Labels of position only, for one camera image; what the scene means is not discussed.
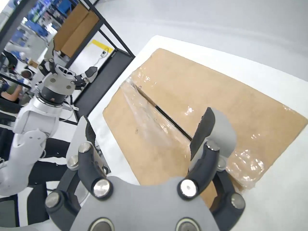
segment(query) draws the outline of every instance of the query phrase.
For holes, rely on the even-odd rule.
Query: cardboard box on shelf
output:
[[[103,112],[141,185],[186,176],[190,163],[189,141],[157,107],[191,137],[207,107],[223,112],[237,134],[227,170],[233,184],[247,188],[254,186],[307,124],[305,117],[269,96],[158,49],[122,84]],[[210,207],[216,195],[211,183],[201,196]]]
[[[89,11],[82,5],[78,4],[71,14],[64,21],[57,34],[54,36],[55,50],[61,51],[67,40],[74,33],[80,23],[88,15]]]
[[[94,14],[94,12],[90,11],[66,41],[61,51],[68,57],[72,57],[76,49],[80,46],[82,41],[98,21],[99,18]]]
[[[78,4],[55,35],[55,50],[72,57],[98,21],[98,17],[92,11]]]

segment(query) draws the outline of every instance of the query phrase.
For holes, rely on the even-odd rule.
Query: silver screw head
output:
[[[194,220],[184,218],[177,223],[176,231],[200,231],[200,229]]]
[[[110,182],[106,179],[99,180],[93,187],[96,197],[104,197],[110,191]]]
[[[78,151],[80,153],[86,153],[87,151],[89,151],[91,148],[91,144],[86,142],[86,143],[82,143],[79,148],[78,148]]]
[[[92,224],[90,231],[114,231],[114,226],[109,219],[100,218]]]
[[[231,204],[236,208],[236,209],[244,209],[245,208],[245,200],[244,198],[238,194],[238,193],[234,193],[231,196]]]
[[[193,197],[197,194],[197,186],[189,179],[185,179],[181,182],[180,189],[185,197]]]
[[[52,192],[46,198],[45,204],[48,208],[55,207],[60,201],[60,195],[57,192]]]
[[[78,156],[74,155],[72,157],[69,158],[69,160],[67,161],[67,165],[69,168],[75,168],[78,166]]]
[[[218,151],[219,150],[219,147],[217,146],[217,144],[214,142],[214,141],[212,141],[212,140],[208,140],[207,142],[206,142],[206,145],[207,145],[207,147],[209,148],[209,149],[211,149],[212,151]]]

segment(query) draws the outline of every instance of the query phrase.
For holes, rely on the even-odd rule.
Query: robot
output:
[[[65,67],[55,65],[53,59],[44,60],[40,65],[44,75],[42,81],[32,88],[33,98],[23,107],[17,118],[2,119],[2,127],[17,134],[11,147],[9,160],[0,169],[0,195],[11,196],[28,185],[28,176],[35,162],[43,155],[45,142],[57,131],[62,109],[72,110],[65,103],[68,96],[92,82],[97,68],[90,67],[85,73],[76,74]]]
[[[55,66],[52,59],[47,70],[45,62],[39,68],[44,78],[35,85],[35,96],[9,124],[18,137],[9,160],[0,169],[1,195],[26,188],[31,168],[43,154],[45,140],[57,130],[61,110],[72,108],[65,105],[66,97],[97,75],[95,67],[76,76],[61,65]],[[107,177],[95,149],[95,137],[88,119],[81,117],[66,154],[68,170],[45,201],[46,211],[57,226],[51,230],[229,231],[243,214],[245,201],[235,192],[225,170],[237,138],[220,111],[207,108],[203,115],[190,143],[187,176],[173,177],[156,186],[136,186],[115,176]],[[209,209],[200,194],[211,181],[218,196]],[[82,207],[74,195],[80,182],[89,191]],[[23,229],[46,230],[47,225],[52,223]]]

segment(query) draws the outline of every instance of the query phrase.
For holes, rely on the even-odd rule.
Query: black pants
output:
[[[70,144],[66,141],[48,138],[46,140],[45,158],[65,158],[69,145]],[[66,165],[58,165],[55,163],[38,161],[34,164],[29,175],[29,186],[45,183],[48,181],[59,181],[61,180],[61,177],[66,170]]]

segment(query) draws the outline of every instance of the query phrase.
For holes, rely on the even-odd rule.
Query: white table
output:
[[[113,175],[138,184],[102,112],[120,84],[158,48],[219,71],[270,96],[308,118],[308,82],[274,68],[221,51],[162,36],[153,37],[109,89],[89,116]],[[308,128],[257,182],[245,191],[246,209],[233,230],[308,230]]]

